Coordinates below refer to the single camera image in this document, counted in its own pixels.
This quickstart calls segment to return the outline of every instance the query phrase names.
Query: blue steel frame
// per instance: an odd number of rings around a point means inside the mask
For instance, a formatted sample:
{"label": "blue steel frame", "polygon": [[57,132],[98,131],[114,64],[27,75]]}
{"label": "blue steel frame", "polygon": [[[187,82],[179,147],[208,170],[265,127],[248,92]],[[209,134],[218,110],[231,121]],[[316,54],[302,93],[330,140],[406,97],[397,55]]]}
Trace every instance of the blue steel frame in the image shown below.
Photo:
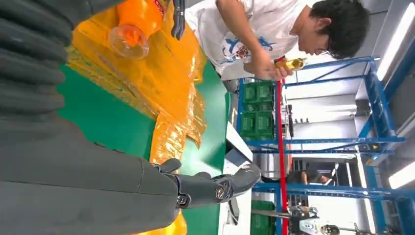
{"label": "blue steel frame", "polygon": [[[257,183],[253,187],[254,192],[274,193],[276,204],[280,203],[280,185],[274,183]],[[331,196],[346,197],[356,199],[370,199],[372,202],[388,200],[396,202],[398,207],[399,218],[402,224],[403,235],[415,234],[415,191],[403,189],[387,188],[360,188],[345,186],[318,186],[318,185],[290,185],[287,184],[287,194],[289,195],[306,195],[306,196]],[[276,221],[276,235],[281,232],[281,219]]]}
{"label": "blue steel frame", "polygon": [[[367,63],[369,65],[369,72],[367,74],[359,75],[359,76],[352,76],[352,77],[342,77],[342,78],[332,78],[332,79],[324,79],[326,76],[337,72],[341,69],[354,65],[356,63]],[[376,138],[355,138],[355,139],[314,139],[314,140],[284,140],[285,144],[300,144],[301,150],[285,150],[285,153],[288,154],[321,154],[321,153],[366,153],[372,154],[375,156],[379,155],[386,155],[386,154],[393,154],[393,150],[388,150],[388,144],[392,142],[404,142],[404,138],[399,138],[396,135],[395,126],[393,123],[392,115],[389,110],[388,102],[386,100],[382,84],[380,83],[379,79],[377,78],[377,67],[375,63],[374,57],[360,57],[348,60],[338,60],[320,64],[313,64],[304,67],[302,70],[309,70],[309,69],[316,69],[321,67],[330,67],[330,66],[340,66],[335,68],[334,70],[327,72],[324,75],[321,75],[317,78],[311,79],[307,82],[296,82],[290,84],[284,84],[285,87],[292,87],[292,86],[302,86],[302,85],[309,85],[309,84],[317,84],[317,83],[325,83],[325,82],[335,82],[335,81],[342,81],[342,80],[354,80],[354,79],[363,79],[366,85],[366,90],[369,97],[370,108],[371,108],[371,115],[370,119],[372,119],[374,128],[376,130],[377,137]],[[240,79],[239,81],[239,97],[243,97],[243,86],[244,86],[244,79]],[[242,104],[242,98],[238,101],[238,116],[237,116],[237,125],[236,130],[238,133],[241,131],[241,113],[244,112],[244,107]],[[303,144],[311,144],[311,143],[341,143],[341,145],[326,148],[326,149],[303,149]],[[277,145],[277,138],[272,141],[247,141],[247,145],[258,147],[258,150],[255,150],[254,153],[278,153],[278,148],[268,146],[270,144]],[[357,145],[367,145],[367,144],[378,144],[377,149],[369,149],[369,150],[359,150],[358,148],[347,149],[350,147],[354,147]]]}

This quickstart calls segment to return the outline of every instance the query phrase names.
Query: robotic hand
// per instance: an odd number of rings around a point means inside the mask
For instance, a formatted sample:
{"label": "robotic hand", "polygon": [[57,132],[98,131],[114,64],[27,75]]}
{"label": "robotic hand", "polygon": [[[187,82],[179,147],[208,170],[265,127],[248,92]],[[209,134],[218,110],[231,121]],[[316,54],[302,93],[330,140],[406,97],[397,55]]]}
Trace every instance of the robotic hand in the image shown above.
{"label": "robotic hand", "polygon": [[194,176],[174,174],[173,171],[181,166],[177,159],[153,166],[177,185],[177,208],[180,209],[228,202],[252,188],[260,178],[260,169],[253,164],[242,166],[234,175],[214,178],[206,172]]}
{"label": "robotic hand", "polygon": [[0,234],[141,233],[168,226],[179,209],[229,201],[259,179],[254,165],[233,176],[174,174],[177,160],[151,165],[91,143],[57,114],[72,30],[119,2],[0,1]]}

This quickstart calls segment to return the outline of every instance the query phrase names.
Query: man's hand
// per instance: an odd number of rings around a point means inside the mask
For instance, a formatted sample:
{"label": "man's hand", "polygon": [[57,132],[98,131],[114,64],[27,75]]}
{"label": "man's hand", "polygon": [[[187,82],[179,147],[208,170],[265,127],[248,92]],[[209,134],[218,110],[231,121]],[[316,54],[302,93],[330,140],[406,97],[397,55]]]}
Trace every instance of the man's hand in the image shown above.
{"label": "man's hand", "polygon": [[276,68],[267,51],[251,52],[252,61],[244,64],[244,70],[255,74],[258,79],[280,81],[289,75],[293,75],[293,71],[287,67]]}

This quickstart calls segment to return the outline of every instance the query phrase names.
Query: green table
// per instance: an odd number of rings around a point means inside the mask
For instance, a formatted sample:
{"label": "green table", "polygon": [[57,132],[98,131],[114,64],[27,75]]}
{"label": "green table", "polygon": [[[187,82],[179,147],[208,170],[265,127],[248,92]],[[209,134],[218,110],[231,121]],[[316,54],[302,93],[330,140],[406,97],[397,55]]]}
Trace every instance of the green table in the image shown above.
{"label": "green table", "polygon": [[[65,96],[66,106],[60,115],[75,122],[90,141],[148,159],[155,121],[70,68],[62,70],[67,79],[58,91]],[[207,129],[200,149],[186,141],[181,173],[206,171],[215,176],[223,170],[230,96],[210,64],[197,89],[206,100]],[[188,235],[217,234],[219,205],[186,210],[184,216]]]}

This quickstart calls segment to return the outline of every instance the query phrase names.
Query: man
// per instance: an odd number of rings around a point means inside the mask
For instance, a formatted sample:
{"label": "man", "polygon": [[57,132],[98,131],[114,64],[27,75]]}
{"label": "man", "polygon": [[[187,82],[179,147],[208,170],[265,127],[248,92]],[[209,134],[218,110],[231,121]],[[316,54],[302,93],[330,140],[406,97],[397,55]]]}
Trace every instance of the man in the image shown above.
{"label": "man", "polygon": [[362,46],[369,13],[359,0],[204,0],[185,12],[186,21],[219,74],[238,60],[261,79],[292,74],[272,60],[299,49],[311,55],[352,57]]}
{"label": "man", "polygon": [[[265,176],[261,177],[262,181],[265,183],[279,183],[280,179],[274,180]],[[328,182],[330,178],[321,175],[320,172],[314,169],[307,169],[307,170],[295,170],[290,172],[287,177],[285,177],[285,181],[287,184],[304,184],[307,185],[309,183],[320,183],[325,184]]]}

